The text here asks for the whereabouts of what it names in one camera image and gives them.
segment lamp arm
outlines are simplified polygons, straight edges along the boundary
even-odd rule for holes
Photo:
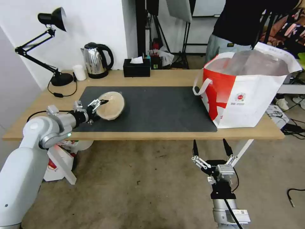
[[[50,37],[46,38],[45,40],[43,40],[43,41],[41,41],[41,42],[39,42],[39,43],[37,43],[37,44],[33,44],[32,46],[30,45],[33,41],[35,41],[35,40],[37,40],[38,38],[44,36],[45,34],[49,34]],[[44,43],[44,42],[50,40],[50,39],[53,38],[54,36],[55,36],[55,29],[50,28],[50,29],[46,30],[44,33],[42,33],[42,34],[40,34],[39,36],[35,37],[34,39],[30,40],[29,42],[23,44],[22,46],[19,46],[19,47],[15,48],[15,52],[16,52],[17,54],[19,54],[20,56],[23,56],[23,57],[25,57],[25,58],[27,58],[27,59],[33,61],[34,63],[36,63],[36,64],[38,64],[38,65],[44,67],[45,69],[47,69],[47,70],[49,70],[49,71],[51,71],[51,72],[53,72],[53,73],[59,73],[57,68],[53,68],[53,67],[51,67],[50,65],[48,65],[48,64],[46,64],[46,63],[43,63],[43,62],[37,60],[36,58],[34,58],[34,57],[32,57],[32,56],[30,56],[30,55],[27,54],[28,51],[30,51],[30,50],[36,48],[37,46],[41,45],[41,44]]]

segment black tissue box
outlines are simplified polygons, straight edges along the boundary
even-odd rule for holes
[[[131,64],[131,59],[125,59],[123,70],[124,77],[149,77],[150,76],[150,60],[143,59],[142,64]]]

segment shopping bag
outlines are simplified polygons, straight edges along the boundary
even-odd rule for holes
[[[290,53],[263,43],[257,43],[253,52],[246,51],[244,55],[233,52],[218,54],[204,66],[203,84],[198,93],[195,86],[202,76],[202,70],[194,81],[193,92],[201,95],[217,128],[256,126],[286,76],[302,70]]]

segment concrete floor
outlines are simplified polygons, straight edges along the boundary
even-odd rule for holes
[[[287,112],[302,121],[304,114],[298,106]],[[226,158],[222,141],[197,143],[203,159]],[[211,187],[191,162],[192,146],[192,141],[95,142],[78,153],[76,185],[44,182],[23,227],[214,229]],[[237,204],[249,211],[249,228],[305,228],[305,193],[291,192],[295,208],[286,196],[288,188],[305,188],[304,149],[305,141],[293,136],[257,140],[237,163]]]

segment robotic arm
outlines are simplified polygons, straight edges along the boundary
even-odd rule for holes
[[[225,151],[229,159],[204,161],[199,157],[196,141],[193,143],[192,161],[207,174],[208,182],[212,185],[211,199],[213,200],[213,216],[218,228],[231,229],[242,228],[250,223],[247,210],[237,208],[236,196],[231,191],[231,178],[235,175],[232,163],[237,159],[233,155],[231,147],[223,139]]]
[[[47,117],[31,119],[23,128],[23,140],[7,158],[0,172],[0,229],[19,229],[21,221],[34,203],[49,157],[46,149],[68,138],[73,128],[92,124],[99,106],[108,100],[96,99],[87,109],[75,101],[73,111],[59,114],[52,105]]]

